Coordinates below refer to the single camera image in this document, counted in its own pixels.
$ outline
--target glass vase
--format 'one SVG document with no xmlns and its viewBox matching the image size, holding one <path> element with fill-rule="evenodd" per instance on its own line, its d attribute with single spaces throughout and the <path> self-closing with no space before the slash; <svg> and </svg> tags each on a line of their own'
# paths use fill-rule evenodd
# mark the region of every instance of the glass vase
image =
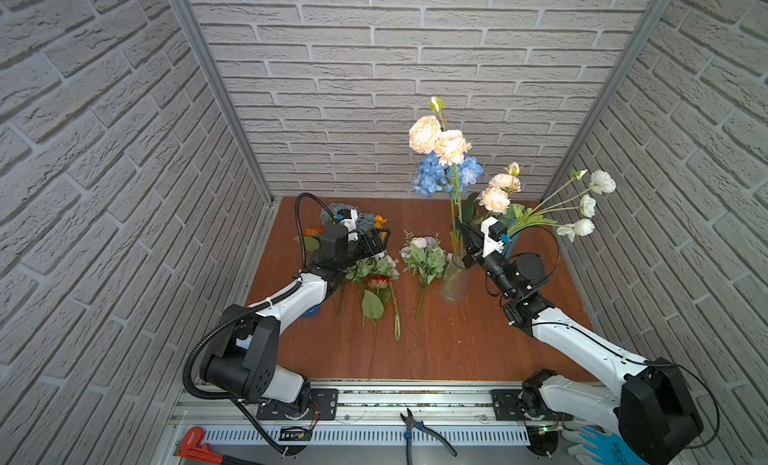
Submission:
<svg viewBox="0 0 768 465">
<path fill-rule="evenodd" d="M 464 300 L 469 286 L 470 272 L 464 267 L 462 259 L 453 254 L 448 261 L 446 273 L 440 280 L 439 293 L 443 300 L 458 303 Z"/>
</svg>

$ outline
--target wooden table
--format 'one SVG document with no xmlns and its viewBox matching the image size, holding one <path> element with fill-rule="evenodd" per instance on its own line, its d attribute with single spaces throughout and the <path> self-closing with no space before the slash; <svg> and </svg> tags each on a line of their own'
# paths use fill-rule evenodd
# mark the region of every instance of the wooden table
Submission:
<svg viewBox="0 0 768 465">
<path fill-rule="evenodd" d="M 324 199 L 327 204 L 344 201 L 362 212 L 387 218 L 392 230 L 389 254 L 399 259 L 404 230 L 417 236 L 439 234 L 442 246 L 450 251 L 448 200 L 401 200 L 376 198 Z M 260 301 L 288 285 L 300 268 L 298 235 L 293 216 L 295 199 L 284 198 L 277 212 L 270 239 L 248 295 L 248 303 Z M 320 206 L 302 200 L 302 227 L 318 227 Z M 552 237 L 545 230 L 529 228 L 521 233 L 515 253 L 542 254 L 547 270 L 557 257 Z M 594 381 L 578 364 L 559 351 L 528 337 L 507 325 L 498 298 L 485 292 L 482 269 L 474 267 L 472 282 L 464 301 L 450 304 L 438 294 L 439 282 L 429 287 L 418 323 L 414 323 L 418 303 L 418 278 L 401 271 L 394 282 L 400 310 L 402 337 L 394 338 L 394 307 L 386 304 L 378 320 L 376 356 L 371 378 L 410 380 L 523 381 L 542 368 L 550 368 L 576 381 Z M 551 281 L 542 289 L 577 322 L 590 327 L 581 299 L 576 293 L 568 266 L 560 261 Z M 367 378 L 372 350 L 373 325 L 362 324 L 362 292 L 354 282 L 346 286 L 340 315 L 341 338 L 336 324 L 335 306 L 339 291 L 320 306 L 318 314 L 293 322 L 280 338 L 278 364 L 313 378 Z"/>
</svg>

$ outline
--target black mounting plate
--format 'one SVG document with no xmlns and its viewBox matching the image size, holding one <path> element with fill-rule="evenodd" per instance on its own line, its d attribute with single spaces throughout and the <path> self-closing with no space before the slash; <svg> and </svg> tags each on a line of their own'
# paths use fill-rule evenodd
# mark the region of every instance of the black mounting plate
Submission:
<svg viewBox="0 0 768 465">
<path fill-rule="evenodd" d="M 491 390 L 491 400 L 493 400 L 493 412 L 498 422 L 525 421 L 527 425 L 535 425 L 538 421 L 532 421 L 526 418 L 518 410 L 518 395 L 522 388 L 507 388 L 502 390 Z M 569 413 L 558 413 L 561 421 L 573 420 L 574 416 Z M 554 413 L 546 413 L 544 421 L 556 421 L 558 417 Z"/>
<path fill-rule="evenodd" d="M 312 402 L 317 403 L 317 409 L 320 411 L 320 421 L 336 419 L 336 399 L 339 397 L 339 391 L 336 388 L 312 388 L 310 390 L 310 409 L 301 418 L 301 420 L 312 420 Z M 277 411 L 277 402 L 274 400 L 259 405 L 256 412 L 257 420 L 289 420 L 284 413 Z"/>
</svg>

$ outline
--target glove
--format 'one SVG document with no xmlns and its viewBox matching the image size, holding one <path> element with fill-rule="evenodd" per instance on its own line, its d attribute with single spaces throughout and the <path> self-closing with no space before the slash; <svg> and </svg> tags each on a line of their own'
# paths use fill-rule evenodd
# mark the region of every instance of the glove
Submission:
<svg viewBox="0 0 768 465">
<path fill-rule="evenodd" d="M 563 439 L 574 442 L 568 454 L 581 465 L 647 465 L 621 440 L 619 435 L 601 432 L 589 422 L 565 422 Z"/>
</svg>

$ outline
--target diagonal cutting pliers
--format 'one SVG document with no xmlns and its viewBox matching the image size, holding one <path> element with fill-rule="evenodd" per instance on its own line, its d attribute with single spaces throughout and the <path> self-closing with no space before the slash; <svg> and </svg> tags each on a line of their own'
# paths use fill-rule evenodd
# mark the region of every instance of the diagonal cutting pliers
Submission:
<svg viewBox="0 0 768 465">
<path fill-rule="evenodd" d="M 446 446 L 449 452 L 451 452 L 451 455 L 454 457 L 457 455 L 456 449 L 453 448 L 453 446 L 448 443 L 446 438 L 441 435 L 440 433 L 435 432 L 431 428 L 427 428 L 424 426 L 424 422 L 417 422 L 415 418 L 413 418 L 413 413 L 411 413 L 410 408 L 406 408 L 408 411 L 408 417 L 400 413 L 400 418 L 402 421 L 406 424 L 406 460 L 408 462 L 408 465 L 413 465 L 413 455 L 412 455 L 412 443 L 413 443 L 413 432 L 411 432 L 411 429 L 416 428 L 417 430 L 420 430 L 424 433 L 427 433 L 429 435 L 432 435 L 435 439 L 437 439 L 440 443 Z"/>
</svg>

